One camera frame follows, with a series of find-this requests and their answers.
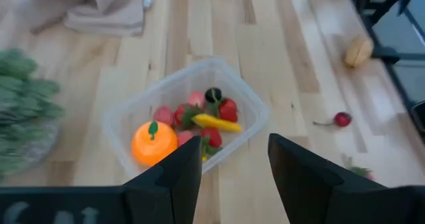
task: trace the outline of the wooden table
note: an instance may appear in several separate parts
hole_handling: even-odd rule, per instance
[[[425,184],[425,148],[383,64],[341,62],[365,35],[348,0],[155,0],[142,37],[83,35],[55,25],[33,36],[0,0],[0,47],[21,47],[62,85],[59,142],[5,185],[111,185],[126,175],[104,139],[111,106],[206,56],[221,56],[270,107],[270,125],[203,176],[197,223],[287,223],[268,163],[277,132],[341,164],[341,154],[387,186]],[[347,128],[314,126],[348,111]]]

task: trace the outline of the orange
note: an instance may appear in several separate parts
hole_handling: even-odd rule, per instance
[[[150,134],[149,129],[152,122],[147,122],[133,136],[131,152],[143,165],[154,166],[177,149],[177,135],[174,130],[162,122],[156,123],[154,134]]]

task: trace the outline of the plastic container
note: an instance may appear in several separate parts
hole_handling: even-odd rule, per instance
[[[175,110],[187,101],[192,91],[205,92],[210,87],[220,88],[223,96],[236,102],[238,123],[244,131],[237,134],[221,132],[223,149],[203,164],[203,173],[245,144],[267,122],[266,105],[232,68],[217,58],[200,60],[153,84],[142,94],[112,109],[106,116],[105,133],[130,178],[149,168],[139,165],[131,154],[134,132],[151,120],[157,107],[168,105]]]

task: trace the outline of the cloth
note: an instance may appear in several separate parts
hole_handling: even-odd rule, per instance
[[[61,19],[87,33],[136,36],[143,30],[143,0],[18,0],[15,13],[31,31]]]

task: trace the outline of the red radish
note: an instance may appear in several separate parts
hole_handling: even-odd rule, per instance
[[[218,107],[218,116],[223,120],[237,122],[238,108],[236,107],[236,103],[229,98],[225,98]]]
[[[204,140],[208,140],[208,144],[211,147],[219,148],[221,147],[222,140],[220,133],[216,128],[204,128],[201,130],[201,136]]]
[[[189,141],[191,138],[193,138],[193,133],[191,131],[183,131],[183,132],[179,132],[177,134],[177,141],[179,142],[178,145],[179,147],[182,146],[183,144],[185,144],[187,141]]]
[[[319,122],[313,122],[315,125],[336,125],[338,127],[347,127],[353,118],[350,114],[346,112],[339,112],[335,115],[333,118],[333,121],[331,123],[323,124]]]
[[[200,109],[203,109],[205,106],[205,95],[202,92],[193,91],[189,98],[187,99],[187,103],[191,106],[198,106]]]
[[[153,113],[153,119],[172,126],[174,123],[174,113],[169,107],[161,106]]]

